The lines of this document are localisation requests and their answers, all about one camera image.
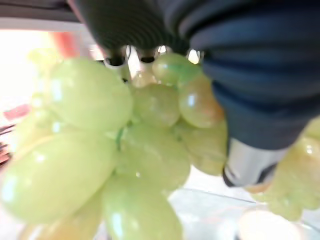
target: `metal object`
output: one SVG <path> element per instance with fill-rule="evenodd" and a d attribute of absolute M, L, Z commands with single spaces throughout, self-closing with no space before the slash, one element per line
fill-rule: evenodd
<path fill-rule="evenodd" d="M 224 182 L 229 187 L 268 183 L 288 149 L 258 149 L 232 138 L 228 162 L 223 169 Z"/>

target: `glass surface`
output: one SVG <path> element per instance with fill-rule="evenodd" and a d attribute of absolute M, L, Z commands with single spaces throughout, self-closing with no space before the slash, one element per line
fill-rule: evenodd
<path fill-rule="evenodd" d="M 239 220 L 244 213 L 261 209 L 255 202 L 191 189 L 177 190 L 169 200 L 183 224 L 186 240 L 247 240 L 237 238 Z M 320 239 L 320 231 L 310 224 L 301 221 L 296 225 L 303 235 L 297 239 Z"/>

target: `red object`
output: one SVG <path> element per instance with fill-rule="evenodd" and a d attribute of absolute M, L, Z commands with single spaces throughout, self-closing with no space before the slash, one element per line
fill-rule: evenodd
<path fill-rule="evenodd" d="M 24 117 L 25 115 L 27 115 L 29 113 L 29 111 L 30 111 L 29 105 L 23 104 L 23 105 L 15 107 L 11 110 L 5 111 L 3 113 L 3 115 L 8 121 L 12 121 L 14 119 Z"/>
<path fill-rule="evenodd" d="M 51 32 L 50 34 L 56 48 L 64 58 L 73 58 L 79 55 L 77 51 L 77 43 L 71 33 Z"/>

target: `grape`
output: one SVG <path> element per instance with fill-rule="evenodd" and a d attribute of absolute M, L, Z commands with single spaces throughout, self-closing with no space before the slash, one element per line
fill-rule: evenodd
<path fill-rule="evenodd" d="M 152 176 L 168 192 L 181 187 L 189 176 L 190 156 L 167 129 L 136 124 L 123 137 L 123 146 L 134 170 Z"/>
<path fill-rule="evenodd" d="M 30 106 L 33 109 L 41 109 L 46 106 L 46 102 L 44 100 L 44 96 L 41 93 L 34 93 L 31 97 Z"/>
<path fill-rule="evenodd" d="M 27 225 L 19 240 L 91 240 L 102 218 L 101 194 L 96 193 L 75 214 L 44 225 Z"/>
<path fill-rule="evenodd" d="M 176 85 L 178 80 L 190 77 L 191 73 L 199 72 L 200 68 L 186 57 L 177 53 L 160 55 L 152 65 L 155 78 L 165 85 Z"/>
<path fill-rule="evenodd" d="M 48 98 L 63 120 L 94 131 L 118 130 L 130 119 L 131 93 L 117 74 L 86 58 L 55 66 Z"/>
<path fill-rule="evenodd" d="M 54 48 L 37 48 L 29 52 L 27 58 L 36 65 L 41 75 L 48 74 L 63 57 Z"/>
<path fill-rule="evenodd" d="M 290 196 L 293 201 L 304 209 L 317 210 L 320 207 L 320 198 L 306 189 L 295 188 Z"/>
<path fill-rule="evenodd" d="M 251 194 L 258 194 L 258 193 L 265 192 L 270 187 L 270 185 L 271 183 L 267 182 L 267 183 L 259 184 L 256 186 L 246 187 L 245 190 Z"/>
<path fill-rule="evenodd" d="M 316 117 L 306 126 L 304 135 L 320 140 L 320 117 Z"/>
<path fill-rule="evenodd" d="M 53 112 L 46 108 L 31 111 L 13 132 L 11 150 L 28 149 L 48 136 L 76 131 L 75 127 L 62 122 Z"/>
<path fill-rule="evenodd" d="M 297 182 L 320 192 L 320 141 L 312 138 L 302 138 L 296 146 L 298 152 L 294 159 L 294 174 Z"/>
<path fill-rule="evenodd" d="M 180 88 L 179 108 L 183 118 L 197 128 L 212 128 L 224 118 L 211 82 L 202 74 Z"/>
<path fill-rule="evenodd" d="M 269 210 L 288 221 L 298 221 L 301 218 L 303 209 L 295 204 L 289 197 L 274 199 L 268 204 Z"/>
<path fill-rule="evenodd" d="M 191 158 L 192 165 L 201 172 L 213 176 L 220 176 L 223 172 L 225 162 L 208 159 L 206 157 L 193 156 Z"/>
<path fill-rule="evenodd" d="M 171 127 L 179 119 L 178 93 L 166 85 L 150 84 L 134 92 L 134 112 L 155 127 Z"/>
<path fill-rule="evenodd" d="M 140 178 L 113 176 L 105 184 L 103 217 L 113 240 L 182 240 L 182 226 L 167 200 Z"/>
<path fill-rule="evenodd" d="M 266 198 L 266 195 L 263 192 L 251 193 L 250 195 L 257 202 L 265 203 L 268 201 L 268 198 Z"/>
<path fill-rule="evenodd" d="M 157 84 L 155 76 L 149 71 L 139 71 L 132 79 L 132 85 L 136 88 L 143 88 L 149 84 Z"/>
<path fill-rule="evenodd" d="M 3 176 L 1 200 L 27 223 L 50 223 L 77 211 L 115 168 L 114 141 L 84 132 L 49 137 L 16 157 Z"/>
<path fill-rule="evenodd" d="M 191 153 L 217 162 L 227 160 L 227 126 L 224 121 L 203 129 L 181 120 L 174 130 Z"/>

